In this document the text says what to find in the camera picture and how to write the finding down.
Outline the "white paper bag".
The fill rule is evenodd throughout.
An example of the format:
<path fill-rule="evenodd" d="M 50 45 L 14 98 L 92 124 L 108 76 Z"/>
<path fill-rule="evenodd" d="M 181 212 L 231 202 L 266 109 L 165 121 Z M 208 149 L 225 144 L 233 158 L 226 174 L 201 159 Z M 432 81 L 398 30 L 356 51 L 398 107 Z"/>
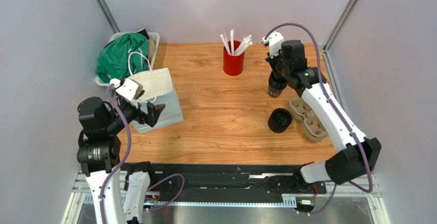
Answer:
<path fill-rule="evenodd" d="M 146 133 L 184 120 L 180 100 L 176 93 L 170 70 L 168 68 L 150 69 L 149 61 L 140 52 L 133 51 L 128 55 L 128 71 L 130 79 L 143 86 L 144 94 L 138 98 L 141 109 L 147 112 L 147 103 L 165 104 L 154 127 L 133 122 L 138 133 Z"/>

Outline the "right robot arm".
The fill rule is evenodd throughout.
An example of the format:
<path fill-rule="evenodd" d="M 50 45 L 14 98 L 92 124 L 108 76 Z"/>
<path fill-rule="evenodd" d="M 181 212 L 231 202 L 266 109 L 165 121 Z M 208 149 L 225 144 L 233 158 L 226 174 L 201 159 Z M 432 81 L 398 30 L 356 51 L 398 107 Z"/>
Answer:
<path fill-rule="evenodd" d="M 369 138 L 357 128 L 339 106 L 330 91 L 326 78 L 318 67 L 307 63 L 304 45 L 300 40 L 274 42 L 264 40 L 269 48 L 266 61 L 273 75 L 286 82 L 309 105 L 331 138 L 336 154 L 321 162 L 301 166 L 293 176 L 297 188 L 319 181 L 331 181 L 337 185 L 357 184 L 354 179 L 367 176 L 369 187 L 358 188 L 370 193 L 373 190 L 371 172 L 381 151 L 377 138 Z"/>

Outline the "stack of black lids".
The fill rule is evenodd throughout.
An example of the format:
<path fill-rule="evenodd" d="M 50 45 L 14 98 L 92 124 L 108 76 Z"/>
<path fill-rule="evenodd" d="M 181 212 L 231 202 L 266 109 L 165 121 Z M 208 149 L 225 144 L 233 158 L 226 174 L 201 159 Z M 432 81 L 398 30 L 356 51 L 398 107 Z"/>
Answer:
<path fill-rule="evenodd" d="M 292 123 L 292 115 L 287 109 L 278 108 L 272 111 L 268 119 L 268 127 L 275 133 L 283 133 Z"/>

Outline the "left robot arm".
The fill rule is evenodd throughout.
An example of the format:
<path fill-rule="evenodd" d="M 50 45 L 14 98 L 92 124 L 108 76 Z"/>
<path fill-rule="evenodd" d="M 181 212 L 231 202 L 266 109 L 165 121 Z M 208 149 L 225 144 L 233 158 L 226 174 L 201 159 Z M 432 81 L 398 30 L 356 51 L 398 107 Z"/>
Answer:
<path fill-rule="evenodd" d="M 147 112 L 143 112 L 120 97 L 118 107 L 116 110 L 96 96 L 78 105 L 83 129 L 78 138 L 77 161 L 92 193 L 97 223 L 142 223 L 147 189 L 156 181 L 155 170 L 149 161 L 130 164 L 121 187 L 124 161 L 117 135 L 132 121 L 155 126 L 165 105 L 148 102 Z"/>

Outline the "stack of black cups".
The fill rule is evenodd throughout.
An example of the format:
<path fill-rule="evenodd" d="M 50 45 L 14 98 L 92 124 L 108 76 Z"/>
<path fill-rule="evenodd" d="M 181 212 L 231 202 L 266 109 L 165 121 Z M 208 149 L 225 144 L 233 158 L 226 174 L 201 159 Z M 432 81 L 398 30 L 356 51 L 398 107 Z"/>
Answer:
<path fill-rule="evenodd" d="M 287 80 L 285 78 L 277 78 L 272 71 L 268 79 L 267 93 L 271 97 L 279 97 L 287 85 Z"/>

